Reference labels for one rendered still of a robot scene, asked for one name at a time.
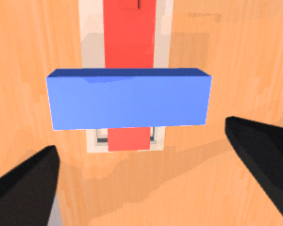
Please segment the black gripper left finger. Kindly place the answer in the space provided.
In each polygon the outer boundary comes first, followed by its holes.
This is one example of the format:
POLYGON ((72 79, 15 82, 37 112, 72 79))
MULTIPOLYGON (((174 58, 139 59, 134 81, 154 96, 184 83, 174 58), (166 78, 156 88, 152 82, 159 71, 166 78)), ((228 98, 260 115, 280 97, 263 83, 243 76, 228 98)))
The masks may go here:
POLYGON ((0 226, 47 226, 60 163, 49 145, 0 176, 0 226))

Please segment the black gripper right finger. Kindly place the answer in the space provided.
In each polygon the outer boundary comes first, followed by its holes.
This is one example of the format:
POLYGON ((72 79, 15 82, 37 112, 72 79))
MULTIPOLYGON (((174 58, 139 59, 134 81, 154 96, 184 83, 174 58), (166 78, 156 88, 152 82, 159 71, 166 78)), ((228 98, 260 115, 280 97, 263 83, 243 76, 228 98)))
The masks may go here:
POLYGON ((230 116, 225 118, 225 135, 283 217, 283 127, 230 116))

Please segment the blue rectangular block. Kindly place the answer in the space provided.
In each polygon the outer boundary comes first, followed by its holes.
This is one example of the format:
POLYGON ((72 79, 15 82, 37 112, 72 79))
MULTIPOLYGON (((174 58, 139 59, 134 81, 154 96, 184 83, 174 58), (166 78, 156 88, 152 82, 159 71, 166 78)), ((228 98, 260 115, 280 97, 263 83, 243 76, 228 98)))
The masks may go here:
POLYGON ((53 130, 206 125, 212 75, 198 68, 56 68, 53 130))

